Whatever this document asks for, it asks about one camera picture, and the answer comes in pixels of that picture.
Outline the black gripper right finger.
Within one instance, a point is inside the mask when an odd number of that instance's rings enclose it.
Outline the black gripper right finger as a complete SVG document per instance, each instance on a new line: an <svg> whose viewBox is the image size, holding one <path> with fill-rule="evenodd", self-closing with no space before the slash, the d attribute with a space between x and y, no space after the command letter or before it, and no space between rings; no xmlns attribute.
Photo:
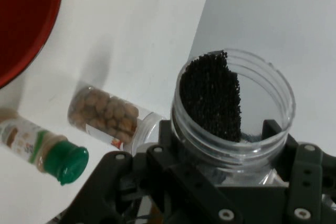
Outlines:
<svg viewBox="0 0 336 224"><path fill-rule="evenodd" d="M262 193L263 223L335 223L335 210L324 201L335 201L334 156L287 135L270 165L288 185Z"/></svg>

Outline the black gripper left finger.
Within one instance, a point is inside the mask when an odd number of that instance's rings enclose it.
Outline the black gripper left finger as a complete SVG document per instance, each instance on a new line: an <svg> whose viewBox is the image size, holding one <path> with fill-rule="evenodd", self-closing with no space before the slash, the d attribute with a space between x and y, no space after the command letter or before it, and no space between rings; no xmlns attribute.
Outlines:
<svg viewBox="0 0 336 224"><path fill-rule="evenodd" d="M179 161L170 124L145 153L106 153L61 223L135 223L143 197L150 197L164 223L243 223L240 210L197 169Z"/></svg>

